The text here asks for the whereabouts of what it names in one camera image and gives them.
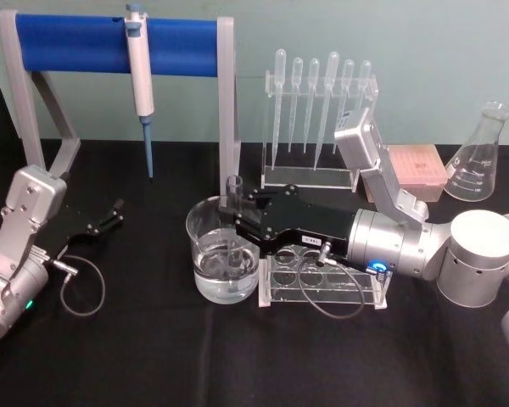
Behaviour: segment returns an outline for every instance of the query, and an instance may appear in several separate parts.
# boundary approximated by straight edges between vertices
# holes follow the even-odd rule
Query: clear acrylic holder
[[[377,80],[375,75],[372,75],[367,80],[366,86],[363,87],[359,86],[358,78],[354,78],[347,89],[347,87],[342,86],[340,78],[336,79],[330,97],[326,129],[324,131],[323,142],[326,142],[326,144],[322,145],[321,157],[317,163],[316,170],[314,170],[316,145],[312,141],[317,139],[319,133],[322,119],[322,104],[325,96],[324,91],[324,76],[322,76],[316,84],[307,137],[307,149],[304,153],[305,111],[309,97],[309,86],[307,78],[302,78],[299,86],[296,120],[294,121],[293,144],[289,152],[288,123],[293,86],[290,77],[285,79],[282,90],[277,159],[275,166],[272,168],[271,143],[275,119],[276,86],[273,74],[270,71],[266,72],[261,187],[282,187],[287,184],[294,184],[299,187],[350,189],[352,192],[356,191],[360,173],[359,171],[351,172],[345,168],[341,155],[336,151],[333,133],[338,118],[339,102],[343,95],[347,95],[344,112],[365,107],[369,107],[373,111],[378,98]]]
[[[307,295],[317,303],[359,304],[358,288],[338,267],[305,265],[299,270],[305,257],[317,255],[318,251],[310,248],[287,246],[275,256],[268,256],[268,266],[260,279],[262,302],[307,302]],[[366,305],[373,305],[375,309],[387,308],[386,292],[391,271],[387,271],[383,283],[367,273],[352,268],[348,271],[362,287]],[[305,295],[299,288],[299,278]]]

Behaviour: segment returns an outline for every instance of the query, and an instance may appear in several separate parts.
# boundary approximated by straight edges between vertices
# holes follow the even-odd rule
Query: pipette
[[[324,132],[326,130],[326,121],[328,118],[328,108],[330,106],[330,97],[332,96],[333,84],[336,81],[336,74],[338,73],[339,54],[330,53],[328,55],[328,62],[326,65],[326,74],[324,75],[324,101],[322,102],[321,124],[319,125],[319,135],[316,139],[315,162],[313,163],[313,170],[316,170],[316,164],[321,157],[322,142],[324,141]]]
[[[277,157],[277,145],[279,143],[279,127],[281,126],[281,101],[282,86],[285,83],[285,65],[287,64],[287,53],[284,49],[278,49],[275,53],[275,118],[273,121],[273,144],[271,145],[271,169],[275,166]]]
[[[367,80],[369,79],[371,73],[372,63],[370,61],[362,62],[362,66],[360,67],[360,74],[358,74],[358,98],[356,99],[355,109],[362,107],[364,94],[366,93],[367,88]]]
[[[147,14],[139,4],[127,4],[130,15],[125,18],[128,57],[134,91],[134,105],[143,126],[145,155],[149,179],[153,179],[153,151],[151,149],[151,120],[154,113],[153,84],[147,37]]]
[[[294,58],[292,64],[292,96],[290,97],[290,117],[288,118],[288,152],[292,146],[294,135],[294,122],[296,121],[296,107],[298,106],[299,85],[302,83],[302,70],[304,61],[302,58]]]
[[[350,83],[353,79],[353,73],[355,72],[355,61],[347,59],[343,64],[343,70],[341,73],[341,98],[339,98],[338,105],[338,117],[336,119],[336,129],[338,128],[341,116],[345,113],[345,105],[347,103],[347,96],[349,95]],[[333,140],[333,153],[336,152],[336,141]]]
[[[304,122],[304,153],[307,148],[307,137],[309,135],[309,126],[311,124],[311,112],[313,111],[313,100],[315,99],[316,83],[319,81],[319,60],[313,58],[309,62],[309,76],[307,84],[309,85],[309,96],[307,97],[307,107],[305,108]]]

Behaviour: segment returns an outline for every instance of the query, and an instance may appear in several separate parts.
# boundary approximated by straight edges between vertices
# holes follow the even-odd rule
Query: blue pipette tip
[[[147,160],[147,172],[149,180],[153,180],[153,149],[151,146],[151,125],[150,123],[142,123],[143,140],[145,141],[145,158]]]

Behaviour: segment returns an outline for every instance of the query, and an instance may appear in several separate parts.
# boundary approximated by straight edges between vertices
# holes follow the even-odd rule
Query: black tablecloth
[[[55,142],[44,147],[47,156],[56,151]],[[444,161],[454,149],[440,148]],[[217,147],[160,142],[154,157],[150,183],[142,143],[83,142],[64,205],[98,217],[116,198],[126,201],[124,226],[90,248],[106,278],[106,303],[90,319],[66,314],[63,276],[51,270],[34,307],[0,341],[0,405],[509,406],[500,328],[507,282],[493,304],[463,309],[433,283],[395,276],[389,307],[351,321],[329,320],[308,304],[258,309],[255,295],[211,304],[194,285],[184,220],[216,191]],[[0,208],[22,164],[0,160]],[[241,167],[255,185],[260,145],[243,146]],[[371,207],[349,192],[305,196]],[[491,198],[444,195],[429,208],[436,223],[465,209],[509,213],[509,147],[500,149]]]

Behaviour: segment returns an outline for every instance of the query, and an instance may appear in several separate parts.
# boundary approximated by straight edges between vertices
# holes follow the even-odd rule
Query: pipette tip box
[[[402,189],[424,202],[438,202],[447,173],[433,144],[389,146],[390,160]],[[373,202],[366,186],[368,202]]]

